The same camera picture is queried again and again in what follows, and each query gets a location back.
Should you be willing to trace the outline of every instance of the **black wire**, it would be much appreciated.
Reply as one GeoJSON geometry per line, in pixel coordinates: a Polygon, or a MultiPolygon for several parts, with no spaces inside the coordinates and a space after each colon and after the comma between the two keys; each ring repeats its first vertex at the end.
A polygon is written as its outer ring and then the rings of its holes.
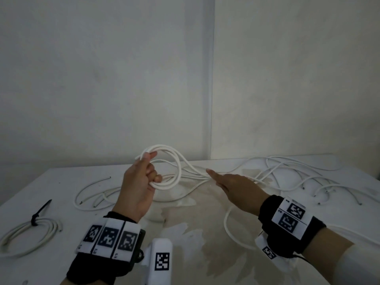
{"type": "Polygon", "coordinates": [[[295,254],[293,254],[292,257],[293,257],[293,258],[295,258],[295,257],[300,258],[300,259],[305,260],[307,263],[310,264],[310,262],[307,261],[307,260],[306,260],[305,258],[303,258],[302,256],[299,256],[299,255],[295,255],[295,254]]]}

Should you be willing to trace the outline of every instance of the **table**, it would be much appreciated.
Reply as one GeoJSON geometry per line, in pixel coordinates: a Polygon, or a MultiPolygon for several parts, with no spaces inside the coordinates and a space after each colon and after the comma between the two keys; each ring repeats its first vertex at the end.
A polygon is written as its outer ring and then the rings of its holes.
{"type": "MultiPolygon", "coordinates": [[[[339,160],[330,154],[295,156],[295,158],[315,166],[337,167],[339,160]]],[[[216,171],[228,171],[244,159],[193,161],[193,165],[209,167],[216,171]]],[[[72,167],[49,169],[31,182],[23,190],[0,207],[0,234],[14,226],[29,220],[47,200],[52,199],[46,217],[59,219],[63,231],[57,233],[45,246],[19,259],[0,260],[0,283],[22,285],[59,284],[74,259],[74,250],[84,236],[89,225],[96,218],[105,215],[110,209],[84,212],[74,208],[73,197],[86,185],[111,176],[111,179],[90,187],[83,196],[96,190],[116,187],[121,184],[123,173],[130,165],[112,165],[96,167],[72,167]]],[[[166,163],[157,163],[159,173],[174,172],[174,167],[166,163]]],[[[263,160],[252,160],[239,168],[237,174],[254,174],[265,168],[263,160]]],[[[326,177],[344,185],[367,190],[377,195],[380,182],[351,166],[343,166],[337,171],[321,171],[326,177]]],[[[281,187],[289,188],[298,183],[297,174],[286,170],[276,172],[281,187]]],[[[194,184],[194,181],[180,183],[172,194],[178,194],[194,184]]],[[[317,184],[307,183],[301,188],[289,192],[289,196],[307,206],[312,213],[325,223],[342,225],[380,241],[378,216],[380,206],[368,197],[356,194],[363,205],[359,206],[344,190],[331,194],[331,200],[323,206],[316,205],[312,197],[317,184]]],[[[265,189],[273,194],[278,191],[265,189]]],[[[162,222],[152,222],[143,218],[140,223],[147,231],[142,248],[153,238],[167,237],[174,244],[172,284],[327,284],[323,277],[311,265],[300,260],[291,274],[281,273],[259,251],[250,251],[234,243],[223,228],[223,219],[231,203],[214,182],[201,185],[187,197],[169,203],[154,203],[149,214],[162,216],[162,222]]],[[[257,217],[234,209],[228,220],[230,231],[248,244],[261,230],[257,217]]],[[[35,227],[19,236],[11,249],[35,242],[42,228],[35,227]]],[[[362,240],[342,233],[354,242],[362,240]]],[[[142,268],[136,265],[128,275],[118,278],[116,284],[140,284],[142,268]]]]}

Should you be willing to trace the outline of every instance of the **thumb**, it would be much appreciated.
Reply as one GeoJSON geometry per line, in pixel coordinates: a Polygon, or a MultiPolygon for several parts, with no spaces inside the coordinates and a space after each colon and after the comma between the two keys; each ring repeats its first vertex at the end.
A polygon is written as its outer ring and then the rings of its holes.
{"type": "Polygon", "coordinates": [[[210,175],[212,179],[214,179],[217,183],[223,184],[224,177],[223,175],[220,175],[216,173],[214,170],[206,169],[207,174],[210,175]]]}
{"type": "Polygon", "coordinates": [[[142,156],[142,159],[136,164],[136,173],[137,174],[146,174],[146,168],[150,162],[150,154],[145,152],[142,156]]]}

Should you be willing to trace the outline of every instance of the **right hand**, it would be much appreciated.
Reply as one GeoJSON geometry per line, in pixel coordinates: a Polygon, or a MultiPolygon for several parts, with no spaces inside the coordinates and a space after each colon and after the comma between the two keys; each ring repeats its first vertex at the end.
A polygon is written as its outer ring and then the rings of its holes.
{"type": "Polygon", "coordinates": [[[220,175],[211,169],[207,169],[206,172],[216,181],[216,185],[223,189],[228,200],[241,210],[256,216],[259,215],[263,202],[270,196],[247,177],[234,174],[220,175]]]}

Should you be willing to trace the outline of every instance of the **forearm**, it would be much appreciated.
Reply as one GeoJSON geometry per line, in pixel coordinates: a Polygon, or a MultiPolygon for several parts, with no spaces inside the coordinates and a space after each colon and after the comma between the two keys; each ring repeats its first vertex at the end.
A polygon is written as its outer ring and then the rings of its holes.
{"type": "Polygon", "coordinates": [[[324,228],[315,235],[302,255],[332,284],[338,261],[352,245],[351,241],[324,228]]]}
{"type": "MultiPolygon", "coordinates": [[[[67,280],[66,278],[61,282],[60,285],[75,285],[74,283],[71,283],[69,280],[67,280]]],[[[95,281],[93,283],[90,283],[90,284],[87,284],[87,285],[107,285],[106,283],[104,283],[103,281],[95,281]]]]}

